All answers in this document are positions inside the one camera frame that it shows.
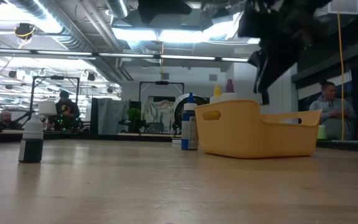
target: small bottle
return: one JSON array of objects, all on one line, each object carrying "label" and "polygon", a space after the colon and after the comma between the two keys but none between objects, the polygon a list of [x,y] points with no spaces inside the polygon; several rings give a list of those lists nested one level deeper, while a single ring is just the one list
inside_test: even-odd
[{"label": "small bottle", "polygon": [[220,101],[222,101],[221,87],[219,85],[215,85],[214,96],[209,99],[209,103],[217,103]]},{"label": "small bottle", "polygon": [[239,95],[234,92],[233,80],[228,79],[226,85],[226,92],[222,94],[222,101],[226,100],[238,100]]},{"label": "small bottle", "polygon": [[197,104],[194,101],[193,93],[189,94],[188,101],[181,120],[181,148],[183,150],[198,149],[198,132],[195,108]]},{"label": "small bottle", "polygon": [[23,139],[20,144],[19,162],[36,163],[42,159],[44,146],[44,124],[38,115],[33,114],[24,125]]}]

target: cable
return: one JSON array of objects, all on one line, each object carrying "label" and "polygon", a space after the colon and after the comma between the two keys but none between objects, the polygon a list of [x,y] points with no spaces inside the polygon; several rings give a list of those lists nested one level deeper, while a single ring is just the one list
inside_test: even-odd
[{"label": "cable", "polygon": [[342,71],[342,141],[345,140],[345,99],[344,99],[344,82],[345,82],[345,66],[343,62],[343,52],[342,52],[342,30],[341,30],[341,0],[338,1],[338,34],[339,34],[339,54],[341,56],[341,71]]}]

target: wooden table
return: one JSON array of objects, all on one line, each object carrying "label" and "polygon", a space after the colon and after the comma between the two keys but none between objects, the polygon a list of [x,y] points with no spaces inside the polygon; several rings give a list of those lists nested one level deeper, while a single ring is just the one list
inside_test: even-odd
[{"label": "wooden table", "polygon": [[0,144],[0,223],[358,223],[358,152],[241,160],[169,143]]}]

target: white bottle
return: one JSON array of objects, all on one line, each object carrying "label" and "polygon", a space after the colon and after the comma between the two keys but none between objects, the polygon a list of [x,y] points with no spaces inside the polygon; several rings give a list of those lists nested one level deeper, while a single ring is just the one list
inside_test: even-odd
[{"label": "white bottle", "polygon": [[38,115],[33,114],[24,125],[23,139],[20,145],[19,162],[33,163],[42,159],[44,146],[44,124]]}]

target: person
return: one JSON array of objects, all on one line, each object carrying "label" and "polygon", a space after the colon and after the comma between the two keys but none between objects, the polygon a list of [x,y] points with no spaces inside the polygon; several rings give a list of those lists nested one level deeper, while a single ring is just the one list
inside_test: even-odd
[{"label": "person", "polygon": [[78,109],[77,104],[72,102],[69,97],[70,94],[63,90],[59,94],[60,100],[56,103],[56,111],[58,114],[64,114],[65,116],[69,116],[71,118],[79,118],[80,117],[80,109]]},{"label": "person", "polygon": [[20,129],[22,125],[17,120],[12,120],[11,112],[4,110],[1,112],[0,126],[2,128]]},{"label": "person", "polygon": [[[327,138],[330,140],[342,139],[342,100],[336,98],[336,87],[332,82],[321,82],[322,95],[309,107],[309,110],[320,110],[320,123],[326,126]],[[347,101],[344,102],[344,139],[351,140],[350,122],[357,118],[352,105]]]},{"label": "person", "polygon": [[72,102],[70,94],[63,90],[59,94],[60,100],[56,103],[57,119],[50,119],[55,123],[55,130],[72,129],[76,126],[77,118],[80,117],[78,105]]}]

